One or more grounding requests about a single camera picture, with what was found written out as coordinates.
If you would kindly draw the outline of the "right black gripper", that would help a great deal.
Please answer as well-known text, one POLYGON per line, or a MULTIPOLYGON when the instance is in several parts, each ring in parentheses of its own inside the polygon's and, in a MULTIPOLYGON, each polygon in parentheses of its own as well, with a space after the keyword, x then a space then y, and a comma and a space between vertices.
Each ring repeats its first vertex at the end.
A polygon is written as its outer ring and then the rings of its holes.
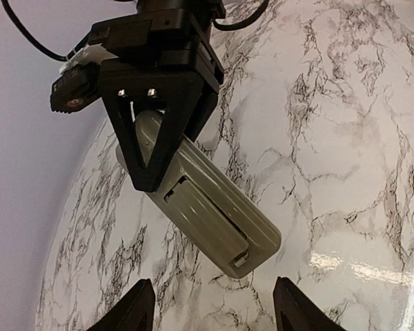
POLYGON ((91 46, 101 45, 128 62, 101 63, 99 93, 136 190, 158 189, 181 138, 196 141, 217 106, 224 69, 209 37, 213 19, 223 13, 212 8, 144 10, 91 27, 91 46), (202 89, 202 79, 210 87, 202 89), (145 161, 132 119, 161 108, 164 117, 145 161))

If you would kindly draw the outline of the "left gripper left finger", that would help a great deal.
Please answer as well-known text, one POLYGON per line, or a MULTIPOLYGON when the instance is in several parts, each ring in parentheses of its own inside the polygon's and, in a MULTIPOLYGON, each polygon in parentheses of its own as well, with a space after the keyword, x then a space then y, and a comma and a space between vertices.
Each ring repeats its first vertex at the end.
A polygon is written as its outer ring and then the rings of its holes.
POLYGON ((140 279, 88 331, 152 331, 155 292, 150 279, 140 279))

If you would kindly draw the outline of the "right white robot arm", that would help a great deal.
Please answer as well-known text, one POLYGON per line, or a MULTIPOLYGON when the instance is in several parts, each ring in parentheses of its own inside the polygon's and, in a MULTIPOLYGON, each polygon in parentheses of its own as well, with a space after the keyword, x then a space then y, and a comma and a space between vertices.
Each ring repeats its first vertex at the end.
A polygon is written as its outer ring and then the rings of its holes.
POLYGON ((224 69, 209 38, 224 15, 220 1, 139 1, 136 14, 91 28, 90 42, 113 54, 97 87, 139 191, 157 190, 181 139, 196 139, 217 105, 224 69), (149 159, 133 125, 146 110, 164 111, 149 159))

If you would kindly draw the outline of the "grey remote control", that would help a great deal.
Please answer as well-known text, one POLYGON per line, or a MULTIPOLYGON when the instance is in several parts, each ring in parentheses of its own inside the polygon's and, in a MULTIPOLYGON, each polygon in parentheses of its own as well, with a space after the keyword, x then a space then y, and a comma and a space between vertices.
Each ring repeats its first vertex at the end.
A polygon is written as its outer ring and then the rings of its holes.
POLYGON ((223 273, 240 279, 273 256, 282 235, 187 136, 145 194, 223 273))

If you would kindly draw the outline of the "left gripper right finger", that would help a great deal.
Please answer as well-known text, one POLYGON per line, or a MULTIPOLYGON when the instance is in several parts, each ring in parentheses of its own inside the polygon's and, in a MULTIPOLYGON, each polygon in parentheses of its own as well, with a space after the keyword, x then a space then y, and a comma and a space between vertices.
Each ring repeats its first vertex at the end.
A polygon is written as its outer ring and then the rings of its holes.
POLYGON ((277 278, 273 301, 278 331, 345 331, 287 277, 277 278))

